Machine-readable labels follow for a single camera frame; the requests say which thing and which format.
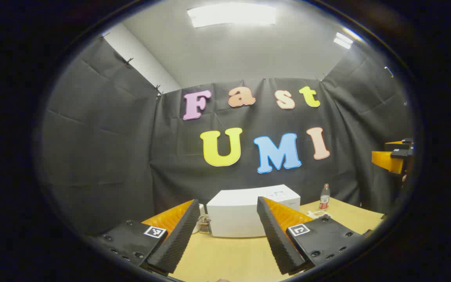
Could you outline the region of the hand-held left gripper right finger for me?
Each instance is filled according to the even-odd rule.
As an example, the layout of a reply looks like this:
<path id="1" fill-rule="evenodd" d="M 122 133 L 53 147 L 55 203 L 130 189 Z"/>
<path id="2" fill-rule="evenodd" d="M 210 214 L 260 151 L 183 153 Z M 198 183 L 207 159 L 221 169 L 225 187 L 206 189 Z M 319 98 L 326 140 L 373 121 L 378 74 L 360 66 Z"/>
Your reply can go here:
<path id="1" fill-rule="evenodd" d="M 354 232 L 328 214 L 313 219 L 263 196 L 258 197 L 256 212 L 281 274 L 325 264 L 371 234 L 371 229 Z"/>

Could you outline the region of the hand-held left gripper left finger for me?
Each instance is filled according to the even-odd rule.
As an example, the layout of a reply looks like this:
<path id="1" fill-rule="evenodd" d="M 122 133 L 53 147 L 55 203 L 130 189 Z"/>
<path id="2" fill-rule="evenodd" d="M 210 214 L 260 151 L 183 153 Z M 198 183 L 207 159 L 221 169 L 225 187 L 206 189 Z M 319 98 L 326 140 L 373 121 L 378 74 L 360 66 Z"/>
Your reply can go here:
<path id="1" fill-rule="evenodd" d="M 143 221 L 125 220 L 94 240 L 136 267 L 168 275 L 176 270 L 199 216 L 199 202 L 193 199 Z"/>

